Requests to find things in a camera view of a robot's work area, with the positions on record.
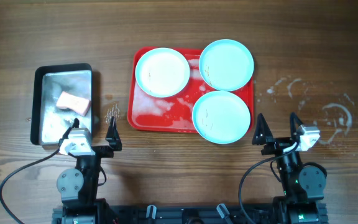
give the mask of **wire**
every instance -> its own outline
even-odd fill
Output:
[[[3,205],[3,207],[5,208],[6,212],[17,222],[17,223],[20,223],[20,224],[24,224],[24,222],[20,221],[11,211],[10,209],[7,207],[7,205],[5,204],[5,201],[2,197],[2,188],[4,187],[5,183],[7,182],[7,180],[9,180],[9,178],[11,178],[13,175],[17,174],[18,172],[24,170],[25,168],[28,168],[32,165],[36,165],[40,162],[43,162],[43,161],[46,161],[47,159],[50,159],[51,157],[53,157],[54,155],[56,155],[57,153],[59,152],[59,149],[57,149],[55,152],[53,152],[51,155],[43,158],[43,159],[40,159],[40,160],[37,160],[35,162],[32,162],[30,164],[27,164],[25,166],[22,166],[20,168],[18,168],[17,170],[13,171],[11,174],[9,174],[7,177],[5,177],[5,179],[2,181],[1,185],[0,185],[0,202],[1,204]]]
[[[245,208],[244,208],[244,205],[242,204],[242,197],[241,197],[241,190],[242,190],[242,185],[246,179],[246,177],[248,176],[248,174],[253,170],[255,169],[256,167],[258,167],[259,165],[261,164],[264,164],[265,162],[270,162],[270,161],[276,161],[277,159],[279,158],[283,158],[284,156],[287,156],[293,152],[295,152],[295,150],[298,148],[299,146],[299,142],[296,142],[294,143],[295,147],[293,149],[291,149],[289,152],[286,152],[284,154],[282,154],[281,156],[275,156],[275,157],[271,157],[271,158],[268,158],[268,159],[264,159],[256,164],[254,164],[252,167],[250,167],[247,172],[245,172],[245,174],[242,176],[242,179],[240,181],[240,186],[239,186],[239,203],[240,203],[240,207],[241,207],[241,211],[244,213],[244,215],[246,216],[246,218],[248,219],[248,221],[251,223],[251,224],[256,224],[247,214]]]
[[[103,167],[100,166],[100,171],[102,172],[102,174],[104,175],[104,182],[98,184],[98,187],[102,186],[103,184],[105,184],[107,182],[107,177],[106,177],[106,173],[104,172]]]
[[[77,158],[78,158],[78,156],[74,156],[71,152],[68,152],[68,155],[71,156],[71,157],[74,158],[74,159],[77,159]]]
[[[276,177],[276,179],[281,183],[280,178],[278,177],[278,175],[276,174],[276,172],[275,172],[274,169],[273,169],[273,162],[274,162],[274,160],[272,160],[272,161],[270,162],[270,169],[272,170],[272,172],[273,172],[274,176]]]

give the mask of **light blue plate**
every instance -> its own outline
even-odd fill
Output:
[[[197,132],[216,144],[229,144],[242,138],[250,125],[247,105],[233,93],[212,91],[193,107],[192,120]]]
[[[186,58],[176,50],[157,48],[139,59],[135,78],[140,88],[150,96],[173,96],[188,83],[190,66]]]
[[[217,90],[234,91],[251,79],[254,59],[240,42],[217,40],[203,50],[199,68],[209,86]]]

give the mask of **red tray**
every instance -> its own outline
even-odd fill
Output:
[[[174,49],[183,54],[190,64],[190,79],[186,87],[174,96],[156,98],[146,94],[135,78],[136,64],[146,52],[156,47],[144,47],[136,52],[132,69],[131,93],[129,96],[128,122],[132,127],[146,131],[168,131],[197,133],[191,112],[196,101],[204,94],[214,91],[204,82],[198,70],[198,60],[203,50]],[[241,89],[233,91],[248,106],[251,114],[249,129],[254,125],[254,82],[253,78]]]

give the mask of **pink sponge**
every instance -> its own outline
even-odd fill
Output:
[[[63,110],[71,109],[79,115],[85,116],[91,107],[91,101],[63,91],[56,102],[56,106]]]

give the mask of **wood grain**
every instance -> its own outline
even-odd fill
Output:
[[[202,49],[217,39],[236,39],[254,56],[255,113],[264,114],[275,136],[289,135],[288,117],[296,111],[306,123],[317,121],[328,140],[333,119],[343,111],[325,110],[326,115],[322,107],[340,103],[351,112],[347,136],[340,133],[331,145],[319,144],[302,158],[328,170],[324,202],[331,223],[358,223],[358,1],[65,2],[0,1],[0,183],[51,153],[30,143],[35,70],[87,62],[100,82],[95,144],[103,143],[108,109],[118,104],[121,111],[123,150],[102,161],[108,182],[99,197],[111,205],[237,204],[241,175],[263,158],[250,143],[253,131],[218,146],[197,134],[136,131],[126,121],[132,58],[139,48]],[[291,99],[287,85],[295,78],[302,81],[292,86]],[[271,86],[273,95],[266,92]],[[50,223],[52,209],[61,205],[57,176],[74,165],[70,157],[55,156],[22,171],[5,186],[7,204],[25,223]],[[282,194],[268,165],[253,171],[243,191],[245,202],[270,202]],[[0,204],[2,222],[13,220]]]

